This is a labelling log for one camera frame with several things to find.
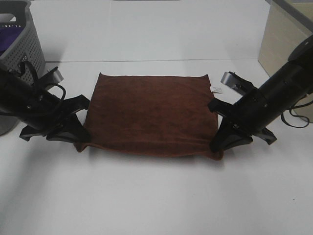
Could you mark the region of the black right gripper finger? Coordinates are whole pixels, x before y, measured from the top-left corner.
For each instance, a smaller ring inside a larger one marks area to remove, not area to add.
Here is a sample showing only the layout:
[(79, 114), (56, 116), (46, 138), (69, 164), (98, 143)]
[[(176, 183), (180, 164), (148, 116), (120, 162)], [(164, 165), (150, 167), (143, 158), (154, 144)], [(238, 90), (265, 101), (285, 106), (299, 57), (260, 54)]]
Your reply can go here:
[(227, 150), (250, 143), (252, 143), (252, 137), (249, 133), (228, 118), (223, 117), (219, 129), (210, 143), (210, 149)]
[(260, 130), (254, 135), (264, 140), (268, 145), (273, 144), (277, 140), (276, 136), (267, 128), (263, 128), (262, 130)]

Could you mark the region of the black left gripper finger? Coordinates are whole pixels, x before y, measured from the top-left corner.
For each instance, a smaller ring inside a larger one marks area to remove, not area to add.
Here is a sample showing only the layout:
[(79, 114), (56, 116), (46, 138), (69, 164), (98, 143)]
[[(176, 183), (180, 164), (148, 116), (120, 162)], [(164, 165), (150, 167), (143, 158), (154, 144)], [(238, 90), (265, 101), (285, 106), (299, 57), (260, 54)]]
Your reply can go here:
[(49, 132), (46, 139), (48, 141), (89, 142), (91, 135), (82, 126), (77, 115), (70, 115)]
[(25, 141), (29, 141), (34, 136), (45, 136), (46, 130), (37, 130), (32, 127), (24, 127), (19, 137)]

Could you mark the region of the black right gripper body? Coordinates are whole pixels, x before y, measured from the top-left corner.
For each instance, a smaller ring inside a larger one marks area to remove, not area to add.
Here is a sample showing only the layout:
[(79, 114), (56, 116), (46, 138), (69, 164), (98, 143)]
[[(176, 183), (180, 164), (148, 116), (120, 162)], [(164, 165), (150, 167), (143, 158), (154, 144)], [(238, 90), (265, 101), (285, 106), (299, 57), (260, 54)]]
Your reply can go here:
[(277, 112), (270, 108), (258, 89), (251, 90), (234, 104), (214, 98), (209, 102), (208, 108), (236, 123), (251, 137), (277, 117)]

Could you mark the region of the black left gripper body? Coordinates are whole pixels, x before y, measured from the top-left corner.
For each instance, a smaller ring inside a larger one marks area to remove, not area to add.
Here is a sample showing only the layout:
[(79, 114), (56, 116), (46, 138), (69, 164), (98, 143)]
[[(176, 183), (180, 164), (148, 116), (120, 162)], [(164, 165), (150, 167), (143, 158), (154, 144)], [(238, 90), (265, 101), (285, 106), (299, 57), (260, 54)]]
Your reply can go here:
[(26, 127), (32, 127), (37, 130), (46, 130), (46, 135), (57, 127), (64, 119), (70, 115), (76, 115), (78, 111), (87, 110), (89, 107), (89, 100), (79, 95), (74, 98), (69, 98), (58, 102), (60, 99), (52, 96), (53, 100), (48, 101), (44, 97), (39, 102), (38, 109), (34, 112), (34, 117), (26, 117), (21, 120), (27, 124)]

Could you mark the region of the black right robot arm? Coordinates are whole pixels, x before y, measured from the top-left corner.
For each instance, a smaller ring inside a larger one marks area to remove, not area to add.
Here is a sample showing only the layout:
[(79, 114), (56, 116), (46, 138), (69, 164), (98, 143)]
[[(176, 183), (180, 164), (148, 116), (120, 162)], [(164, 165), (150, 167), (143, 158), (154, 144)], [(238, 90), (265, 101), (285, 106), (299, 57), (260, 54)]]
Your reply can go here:
[(313, 38), (299, 44), (287, 63), (259, 88), (231, 71), (224, 73), (221, 82), (242, 97), (234, 104), (217, 98), (209, 102), (209, 110), (223, 117), (210, 149), (218, 152), (250, 144), (253, 136), (272, 144), (276, 136), (267, 126), (313, 92)]

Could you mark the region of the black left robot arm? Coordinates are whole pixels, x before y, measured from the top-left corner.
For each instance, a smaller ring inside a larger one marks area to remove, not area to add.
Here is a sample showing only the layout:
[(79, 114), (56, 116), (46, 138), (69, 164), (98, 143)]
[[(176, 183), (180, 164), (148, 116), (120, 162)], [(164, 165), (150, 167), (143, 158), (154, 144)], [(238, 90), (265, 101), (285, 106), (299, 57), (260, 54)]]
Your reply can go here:
[(69, 143), (90, 141), (90, 133), (76, 115), (88, 107), (83, 95), (67, 99), (59, 84), (35, 81), (30, 85), (8, 71), (0, 72), (0, 114), (26, 124), (20, 133), (25, 141), (34, 136)]

